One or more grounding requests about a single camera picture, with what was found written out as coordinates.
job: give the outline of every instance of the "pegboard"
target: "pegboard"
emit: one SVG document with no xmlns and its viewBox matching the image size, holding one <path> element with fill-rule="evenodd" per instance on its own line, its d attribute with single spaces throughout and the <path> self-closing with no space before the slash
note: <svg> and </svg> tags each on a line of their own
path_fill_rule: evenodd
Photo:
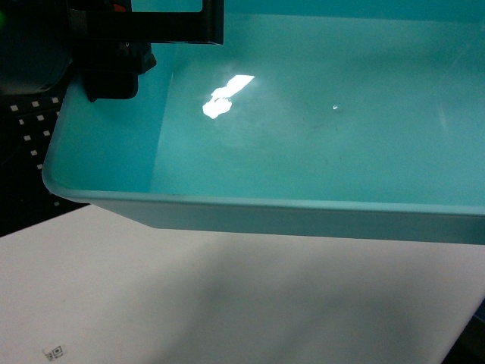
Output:
<svg viewBox="0 0 485 364">
<path fill-rule="evenodd" d="M 0 97 L 0 237 L 84 206 L 52 195 L 42 182 L 63 98 Z"/>
</svg>

